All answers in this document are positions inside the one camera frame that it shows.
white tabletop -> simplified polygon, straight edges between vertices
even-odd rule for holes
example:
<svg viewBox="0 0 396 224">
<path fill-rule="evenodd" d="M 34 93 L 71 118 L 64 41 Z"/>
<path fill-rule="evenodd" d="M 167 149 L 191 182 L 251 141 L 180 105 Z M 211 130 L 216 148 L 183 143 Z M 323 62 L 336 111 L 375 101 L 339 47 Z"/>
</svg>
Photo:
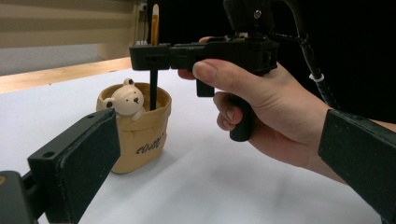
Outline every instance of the white tabletop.
<svg viewBox="0 0 396 224">
<path fill-rule="evenodd" d="M 149 72 L 127 69 L 1 94 L 0 171 L 24 175 L 27 157 L 94 112 L 99 92 L 127 77 L 149 82 Z M 170 70 L 158 83 L 173 101 L 163 154 L 127 175 L 110 173 L 80 223 L 380 223 L 351 188 L 230 140 L 194 81 Z"/>
</svg>

brown cup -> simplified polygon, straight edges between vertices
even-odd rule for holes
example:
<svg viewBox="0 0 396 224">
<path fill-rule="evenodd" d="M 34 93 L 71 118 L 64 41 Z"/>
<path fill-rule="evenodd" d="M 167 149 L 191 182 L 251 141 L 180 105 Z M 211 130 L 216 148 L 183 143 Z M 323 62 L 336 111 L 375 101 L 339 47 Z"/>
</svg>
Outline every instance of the brown cup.
<svg viewBox="0 0 396 224">
<path fill-rule="evenodd" d="M 157 109 L 149 111 L 149 84 L 135 83 L 135 86 L 143 93 L 146 112 L 138 120 L 123 115 L 117 118 L 120 157 L 111 170 L 116 174 L 130 173 L 160 156 L 166 140 L 171 96 L 165 90 L 157 88 Z M 97 99 L 96 111 L 106 109 L 103 101 L 120 87 L 122 84 L 102 90 Z"/>
</svg>

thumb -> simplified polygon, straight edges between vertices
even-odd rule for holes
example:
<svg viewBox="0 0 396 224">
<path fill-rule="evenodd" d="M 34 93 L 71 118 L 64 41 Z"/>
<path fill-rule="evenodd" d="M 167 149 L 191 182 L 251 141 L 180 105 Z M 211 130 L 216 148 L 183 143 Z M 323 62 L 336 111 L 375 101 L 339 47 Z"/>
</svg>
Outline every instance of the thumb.
<svg viewBox="0 0 396 224">
<path fill-rule="evenodd" d="M 251 105 L 257 104 L 266 86 L 269 87 L 262 77 L 223 60 L 202 60 L 193 66 L 192 72 L 205 84 L 238 95 Z"/>
</svg>

table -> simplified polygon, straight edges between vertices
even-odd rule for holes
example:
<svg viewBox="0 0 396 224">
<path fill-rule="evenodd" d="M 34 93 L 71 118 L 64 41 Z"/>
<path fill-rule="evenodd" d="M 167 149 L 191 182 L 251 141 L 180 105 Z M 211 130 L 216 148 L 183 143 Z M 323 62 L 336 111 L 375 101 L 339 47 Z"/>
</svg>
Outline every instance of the table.
<svg viewBox="0 0 396 224">
<path fill-rule="evenodd" d="M 127 77 L 149 82 L 149 72 L 129 68 L 0 94 L 0 170 L 24 175 L 28 156 Z M 380 223 L 351 188 L 230 140 L 195 82 L 174 70 L 160 71 L 158 82 L 173 100 L 163 154 L 127 175 L 110 173 L 80 223 Z"/>
</svg>

person's right hand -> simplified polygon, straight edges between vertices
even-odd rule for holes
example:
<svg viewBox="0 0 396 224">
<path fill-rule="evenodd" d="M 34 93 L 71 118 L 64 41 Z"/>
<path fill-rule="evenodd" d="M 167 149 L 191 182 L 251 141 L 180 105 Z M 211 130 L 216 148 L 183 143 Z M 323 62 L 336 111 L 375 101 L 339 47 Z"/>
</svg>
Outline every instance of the person's right hand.
<svg viewBox="0 0 396 224">
<path fill-rule="evenodd" d="M 186 79 L 198 78 L 226 91 L 217 92 L 218 125 L 232 130 L 243 117 L 229 100 L 235 94 L 246 100 L 256 118 L 249 143 L 276 160 L 326 175 L 343 182 L 318 156 L 318 146 L 327 110 L 318 97 L 304 89 L 280 64 L 264 77 L 257 77 L 233 63 L 206 59 L 193 72 L 179 70 Z"/>
</svg>

